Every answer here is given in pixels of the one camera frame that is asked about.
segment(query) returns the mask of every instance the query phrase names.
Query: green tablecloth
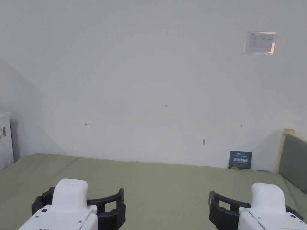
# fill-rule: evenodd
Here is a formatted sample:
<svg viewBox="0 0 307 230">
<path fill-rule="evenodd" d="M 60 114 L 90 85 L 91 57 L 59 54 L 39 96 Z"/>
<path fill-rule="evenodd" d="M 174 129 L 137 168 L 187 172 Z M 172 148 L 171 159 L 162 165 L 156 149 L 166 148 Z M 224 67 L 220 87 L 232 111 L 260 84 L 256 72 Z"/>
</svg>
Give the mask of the green tablecloth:
<svg viewBox="0 0 307 230">
<path fill-rule="evenodd" d="M 209 191 L 251 202 L 251 186 L 257 182 L 279 186 L 286 204 L 307 218 L 307 195 L 267 171 L 34 154 L 0 171 L 0 228 L 18 229 L 31 216 L 34 199 L 62 178 L 87 181 L 88 199 L 115 194 L 123 187 L 123 230 L 214 230 L 208 219 Z"/>
</svg>

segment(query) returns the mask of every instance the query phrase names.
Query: book cover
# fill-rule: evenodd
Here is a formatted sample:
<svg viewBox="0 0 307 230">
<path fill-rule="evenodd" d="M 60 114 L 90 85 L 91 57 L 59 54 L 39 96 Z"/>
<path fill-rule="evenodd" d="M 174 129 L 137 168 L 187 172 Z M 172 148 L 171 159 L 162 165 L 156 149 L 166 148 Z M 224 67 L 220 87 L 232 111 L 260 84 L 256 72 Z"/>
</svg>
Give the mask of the book cover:
<svg viewBox="0 0 307 230">
<path fill-rule="evenodd" d="M 230 151 L 229 169 L 251 169 L 252 152 Z"/>
</svg>

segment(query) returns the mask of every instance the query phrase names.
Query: white cabinet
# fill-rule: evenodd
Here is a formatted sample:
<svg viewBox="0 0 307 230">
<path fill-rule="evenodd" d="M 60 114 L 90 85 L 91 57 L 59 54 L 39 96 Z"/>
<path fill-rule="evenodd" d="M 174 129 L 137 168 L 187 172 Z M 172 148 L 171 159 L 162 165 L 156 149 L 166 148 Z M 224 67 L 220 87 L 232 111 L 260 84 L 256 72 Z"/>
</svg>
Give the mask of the white cabinet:
<svg viewBox="0 0 307 230">
<path fill-rule="evenodd" d="M 14 163 L 10 116 L 0 112 L 0 170 Z"/>
</svg>

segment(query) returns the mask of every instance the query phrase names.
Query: gray padded panel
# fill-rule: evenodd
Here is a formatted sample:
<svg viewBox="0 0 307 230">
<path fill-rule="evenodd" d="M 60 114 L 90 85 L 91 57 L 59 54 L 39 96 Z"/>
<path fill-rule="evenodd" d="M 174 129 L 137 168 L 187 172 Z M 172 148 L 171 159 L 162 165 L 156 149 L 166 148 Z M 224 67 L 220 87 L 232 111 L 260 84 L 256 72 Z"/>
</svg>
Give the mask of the gray padded panel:
<svg viewBox="0 0 307 230">
<path fill-rule="evenodd" d="M 279 174 L 307 194 L 307 142 L 290 134 L 286 135 Z"/>
</svg>

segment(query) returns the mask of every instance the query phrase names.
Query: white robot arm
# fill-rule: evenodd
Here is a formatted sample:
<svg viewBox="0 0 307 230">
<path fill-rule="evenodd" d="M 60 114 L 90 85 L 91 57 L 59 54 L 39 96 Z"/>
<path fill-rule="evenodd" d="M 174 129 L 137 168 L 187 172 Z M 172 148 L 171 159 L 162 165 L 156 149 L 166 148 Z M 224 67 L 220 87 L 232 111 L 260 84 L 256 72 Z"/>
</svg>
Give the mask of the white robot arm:
<svg viewBox="0 0 307 230">
<path fill-rule="evenodd" d="M 19 230 L 118 230 L 125 222 L 124 190 L 113 196 L 87 200 L 88 184 L 62 179 L 36 198 L 32 217 Z M 116 201 L 116 209 L 105 212 L 105 204 Z"/>
<path fill-rule="evenodd" d="M 307 230 L 302 216 L 285 205 L 278 186 L 256 183 L 251 190 L 251 204 L 210 192 L 209 220 L 218 230 Z M 220 207 L 219 201 L 230 204 L 230 210 Z"/>
</svg>

